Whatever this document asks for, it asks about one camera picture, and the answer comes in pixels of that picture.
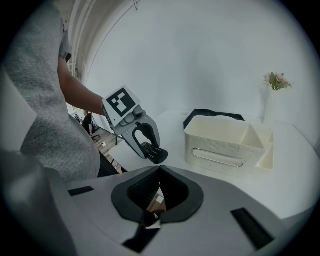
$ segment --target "black strip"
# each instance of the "black strip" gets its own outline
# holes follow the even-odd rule
[[[84,187],[80,187],[80,188],[76,188],[76,189],[70,189],[68,190],[70,196],[77,196],[77,195],[81,195],[90,191],[93,191],[94,189],[91,186],[84,186]]]
[[[274,240],[245,208],[232,210],[231,214],[257,250]]]

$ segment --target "cream storage organizer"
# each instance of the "cream storage organizer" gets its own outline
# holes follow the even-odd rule
[[[185,128],[185,160],[224,174],[272,170],[273,132],[245,121],[195,116]]]

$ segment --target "floor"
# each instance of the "floor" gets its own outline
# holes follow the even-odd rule
[[[114,159],[109,155],[109,151],[116,146],[116,136],[107,132],[106,130],[99,128],[95,131],[93,136],[100,135],[100,137],[95,137],[93,139],[94,145],[97,147],[98,150],[112,163],[113,167],[121,174],[121,166]]]

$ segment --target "vase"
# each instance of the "vase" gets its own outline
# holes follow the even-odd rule
[[[274,105],[275,105],[275,90],[269,86],[269,95],[265,106],[263,124],[269,128],[273,127],[274,124]]]

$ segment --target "black object behind box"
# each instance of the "black object behind box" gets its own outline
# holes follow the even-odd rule
[[[191,122],[191,120],[196,116],[205,116],[205,117],[226,116],[236,120],[245,121],[245,119],[240,114],[215,112],[208,109],[195,109],[188,116],[188,118],[183,122],[183,129],[186,129],[189,123]]]

